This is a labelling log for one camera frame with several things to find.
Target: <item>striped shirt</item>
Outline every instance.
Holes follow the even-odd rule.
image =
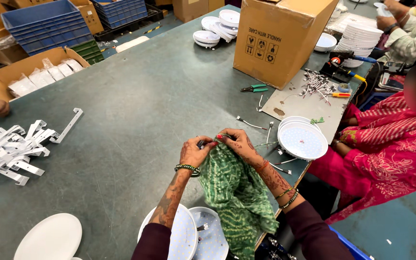
[[[404,28],[394,30],[385,47],[391,47],[379,62],[405,62],[413,64],[416,60],[416,17],[410,16]]]

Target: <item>maroon sleeve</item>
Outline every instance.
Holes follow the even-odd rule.
[[[301,243],[307,260],[354,260],[349,249],[309,202],[305,201],[287,212],[285,219],[295,239]]]
[[[147,224],[131,260],[167,260],[170,237],[171,229],[168,227],[158,223]]]

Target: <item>green handled pliers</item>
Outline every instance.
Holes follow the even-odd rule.
[[[253,92],[253,93],[268,91],[267,88],[258,88],[260,86],[266,86],[266,84],[251,85],[249,87],[241,88],[240,91],[241,92]]]

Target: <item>wristwatch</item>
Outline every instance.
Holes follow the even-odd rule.
[[[384,32],[385,34],[389,34],[389,32],[391,31],[391,29],[392,29],[392,28],[394,28],[394,27],[396,27],[396,26],[400,27],[398,23],[395,23],[395,24],[392,24],[392,25],[390,25],[390,26],[386,27],[386,28],[383,30],[383,32]]]
[[[341,143],[341,141],[340,140],[333,140],[332,143],[331,143],[331,146],[335,147],[335,145],[337,145],[338,143]]]

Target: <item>bangle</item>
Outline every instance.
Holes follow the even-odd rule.
[[[293,186],[291,186],[288,190],[286,190],[285,192],[283,192],[279,196],[275,197],[275,200],[277,200],[278,198],[282,197],[283,195],[285,195],[287,192],[291,191],[292,189],[293,189]]]
[[[191,177],[198,177],[198,176],[200,176],[200,169],[197,168],[197,167],[195,167],[195,166],[187,165],[187,164],[178,164],[174,168],[174,171],[177,172],[177,170],[179,170],[179,169],[188,169],[188,170],[193,171]]]
[[[298,189],[296,189],[295,194],[293,195],[293,197],[290,199],[290,201],[288,201],[285,205],[279,207],[279,209],[283,210],[286,207],[288,207],[290,204],[292,204],[292,202],[296,199],[296,197],[298,196]]]
[[[261,166],[261,168],[257,169],[256,172],[258,172],[258,173],[261,172],[264,168],[266,168],[266,166],[269,165],[269,161],[268,160],[264,160],[264,161],[265,161],[264,165]]]
[[[400,24],[407,18],[407,16],[409,15],[409,13],[407,12],[405,15],[404,15],[404,17],[402,17],[402,19],[400,20],[400,21],[398,21],[398,24],[399,24],[399,27],[401,27],[400,26]]]
[[[404,15],[407,15],[409,11],[403,12],[402,15],[397,15],[397,17],[394,17],[394,19],[398,20],[401,19]]]

